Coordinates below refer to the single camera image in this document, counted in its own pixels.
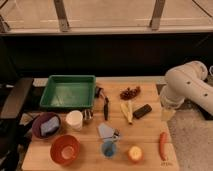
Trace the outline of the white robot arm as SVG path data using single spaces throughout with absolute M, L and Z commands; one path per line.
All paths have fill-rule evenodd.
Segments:
M 160 101 L 166 109 L 178 109 L 186 99 L 198 105 L 206 120 L 213 120 L 213 86 L 205 82 L 207 67 L 201 61 L 191 61 L 169 69 Z

